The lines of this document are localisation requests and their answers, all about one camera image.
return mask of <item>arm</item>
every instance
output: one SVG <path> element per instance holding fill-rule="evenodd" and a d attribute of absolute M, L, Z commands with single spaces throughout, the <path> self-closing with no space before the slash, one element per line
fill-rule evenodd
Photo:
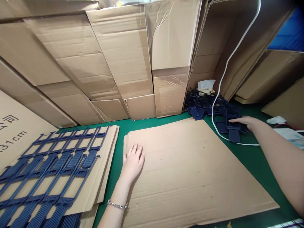
<path fill-rule="evenodd" d="M 253 131 L 281 190 L 304 217 L 304 151 L 258 119 L 246 116 L 229 121 L 246 124 Z"/>
<path fill-rule="evenodd" d="M 128 154 L 123 156 L 123 167 L 120 177 L 114 188 L 110 201 L 114 204 L 126 205 L 130 186 L 143 167 L 145 154 L 142 154 L 143 146 L 137 149 L 137 144 L 132 145 Z M 108 205 L 105 209 L 98 228 L 120 228 L 124 215 L 124 209 Z"/>

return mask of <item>pile of blue plastic parts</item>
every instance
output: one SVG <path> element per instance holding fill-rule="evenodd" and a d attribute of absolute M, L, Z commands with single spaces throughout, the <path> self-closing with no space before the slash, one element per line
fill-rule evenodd
<path fill-rule="evenodd" d="M 55 134 L 51 132 L 48 136 L 41 136 L 20 156 L 17 163 L 9 166 L 0 176 L 0 197 L 9 191 L 10 185 L 21 182 L 18 188 L 12 193 L 9 199 L 0 202 L 0 210 L 4 210 L 0 217 L 0 228 L 6 227 L 17 209 L 24 206 L 21 214 L 14 220 L 11 228 L 74 228 L 79 227 L 79 214 L 72 214 L 64 217 L 68 208 L 76 200 L 82 186 L 84 185 L 92 167 L 95 164 L 97 152 L 101 149 L 106 132 L 100 132 L 101 127 L 96 128 L 94 133 L 88 133 L 89 128 L 84 131 L 75 129 L 71 134 L 62 132 Z M 103 138 L 102 142 L 93 146 L 97 138 Z M 51 184 L 44 194 L 35 194 L 46 177 L 53 176 Z M 51 195 L 51 191 L 62 176 L 69 176 L 60 194 Z M 82 178 L 82 183 L 73 198 L 64 197 L 70 184 L 75 178 Z M 23 186 L 30 180 L 36 180 L 34 186 L 25 197 L 18 197 Z M 31 214 L 37 205 L 41 205 L 38 213 L 31 219 Z M 51 208 L 56 210 L 50 219 L 47 215 Z"/>
<path fill-rule="evenodd" d="M 215 94 L 208 95 L 198 90 L 187 92 L 185 108 L 188 113 L 195 119 L 201 120 L 204 116 L 211 117 L 212 104 L 215 100 Z M 246 125 L 240 123 L 231 123 L 228 120 L 240 118 L 239 109 L 234 108 L 221 95 L 218 96 L 214 104 L 213 118 L 221 120 L 215 121 L 217 129 L 221 134 L 228 134 L 229 141 L 240 143 L 240 133 L 250 132 Z"/>

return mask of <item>white object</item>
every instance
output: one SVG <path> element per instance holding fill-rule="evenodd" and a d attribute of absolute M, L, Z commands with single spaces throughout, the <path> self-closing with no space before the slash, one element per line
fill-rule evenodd
<path fill-rule="evenodd" d="M 225 66 L 225 70 L 224 70 L 223 76 L 222 76 L 221 80 L 219 81 L 219 85 L 218 85 L 218 88 L 219 88 L 219 89 L 218 89 L 218 94 L 216 95 L 216 97 L 215 97 L 215 99 L 214 99 L 214 102 L 213 102 L 213 104 L 212 104 L 212 115 L 211 115 L 211 120 L 212 120 L 213 126 L 214 126 L 214 128 L 215 128 L 217 134 L 218 134 L 220 137 L 222 137 L 223 139 L 228 140 L 228 141 L 229 141 L 229 139 L 227 139 L 227 138 L 225 138 L 224 136 L 222 136 L 222 135 L 219 133 L 217 127 L 215 126 L 215 123 L 214 123 L 214 120 L 213 120 L 214 104 L 215 104 L 215 102 L 216 102 L 216 99 L 217 99 L 218 96 L 219 96 L 219 91 L 220 91 L 220 89 L 221 89 L 221 84 L 222 84 L 223 78 L 224 78 L 225 73 L 226 73 L 226 70 L 227 70 L 228 62 L 229 62 L 229 60 L 231 59 L 231 57 L 233 56 L 233 54 L 235 53 L 235 51 L 236 51 L 236 50 L 238 49 L 238 47 L 240 46 L 241 42 L 243 41 L 243 39 L 244 39 L 244 37 L 246 36 L 246 34 L 247 34 L 247 32 L 249 31 L 249 29 L 251 28 L 252 24 L 255 22 L 257 16 L 258 16 L 259 13 L 260 13 L 260 10 L 261 10 L 261 0 L 257 0 L 256 15 L 254 16 L 252 22 L 250 23 L 250 25 L 248 26 L 248 28 L 247 28 L 246 31 L 244 32 L 242 38 L 240 39 L 240 41 L 238 42 L 238 44 L 237 44 L 237 46 L 235 47 L 234 51 L 231 53 L 231 55 L 229 56 L 229 58 L 228 58 L 228 60 L 227 60 L 227 62 L 226 62 L 226 66 Z M 236 142 L 236 144 L 246 145 L 246 146 L 259 146 L 259 145 L 260 145 L 260 144 L 245 144 L 245 143 L 237 143 L 237 142 Z"/>
<path fill-rule="evenodd" d="M 266 120 L 268 124 L 284 124 L 286 120 L 281 116 L 276 116 L 271 119 Z"/>
<path fill-rule="evenodd" d="M 198 90 L 212 90 L 215 80 L 204 80 L 198 82 Z"/>
<path fill-rule="evenodd" d="M 304 136 L 298 133 L 304 130 L 295 131 L 290 128 L 274 128 L 274 130 L 300 149 L 304 149 Z"/>

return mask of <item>chinese character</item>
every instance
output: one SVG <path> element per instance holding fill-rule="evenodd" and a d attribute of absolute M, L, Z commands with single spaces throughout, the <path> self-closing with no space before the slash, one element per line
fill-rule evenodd
<path fill-rule="evenodd" d="M 12 116 L 12 115 L 8 115 L 7 117 L 2 118 L 3 120 L 7 121 L 7 122 L 13 122 L 15 120 L 19 120 L 16 117 Z"/>
<path fill-rule="evenodd" d="M 0 130 L 2 130 L 3 128 L 7 127 L 7 126 L 4 126 L 2 124 L 4 124 L 4 123 L 0 123 Z"/>

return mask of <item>forearm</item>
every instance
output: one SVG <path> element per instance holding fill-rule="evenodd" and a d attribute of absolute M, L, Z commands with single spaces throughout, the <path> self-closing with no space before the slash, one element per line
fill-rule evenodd
<path fill-rule="evenodd" d="M 304 217 L 304 152 L 263 122 L 252 130 L 280 188 Z"/>
<path fill-rule="evenodd" d="M 110 201 L 119 205 L 126 205 L 130 190 L 130 183 L 119 178 L 114 188 Z M 124 215 L 124 209 L 108 205 L 102 216 L 98 228 L 120 228 Z"/>

